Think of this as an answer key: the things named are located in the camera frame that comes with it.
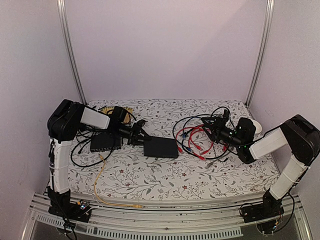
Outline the black network switch box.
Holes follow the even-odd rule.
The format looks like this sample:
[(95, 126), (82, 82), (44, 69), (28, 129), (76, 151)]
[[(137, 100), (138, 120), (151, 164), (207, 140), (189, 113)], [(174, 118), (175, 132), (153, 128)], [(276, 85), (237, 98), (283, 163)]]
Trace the black network switch box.
[(176, 159), (179, 156), (176, 140), (152, 136), (143, 144), (143, 155), (152, 158)]

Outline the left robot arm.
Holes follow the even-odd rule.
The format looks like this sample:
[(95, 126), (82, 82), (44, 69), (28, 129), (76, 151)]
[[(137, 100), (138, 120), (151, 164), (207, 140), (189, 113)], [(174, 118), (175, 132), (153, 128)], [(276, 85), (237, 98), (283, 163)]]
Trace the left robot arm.
[(124, 123), (129, 113), (125, 108), (115, 106), (110, 114), (106, 114), (80, 102), (62, 100), (47, 121), (50, 138), (48, 193), (52, 197), (70, 194), (69, 152), (82, 125), (92, 127), (96, 132), (107, 132), (125, 138), (129, 145), (140, 145), (151, 140), (151, 136), (143, 129), (144, 120), (135, 121), (131, 126)]

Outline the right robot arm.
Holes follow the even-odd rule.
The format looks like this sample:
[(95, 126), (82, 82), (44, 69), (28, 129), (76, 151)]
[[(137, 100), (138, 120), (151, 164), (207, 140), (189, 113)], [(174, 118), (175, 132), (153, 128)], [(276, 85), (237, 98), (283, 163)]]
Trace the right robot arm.
[(255, 139), (257, 128), (250, 118), (241, 117), (234, 129), (227, 127), (227, 118), (203, 117), (203, 130), (216, 143), (234, 147), (244, 164), (251, 164), (266, 156), (282, 157), (287, 154), (281, 173), (274, 184), (266, 190), (262, 203), (243, 209), (245, 216), (275, 217), (284, 211), (282, 199), (289, 194), (306, 174), (320, 154), (320, 130), (297, 114)]

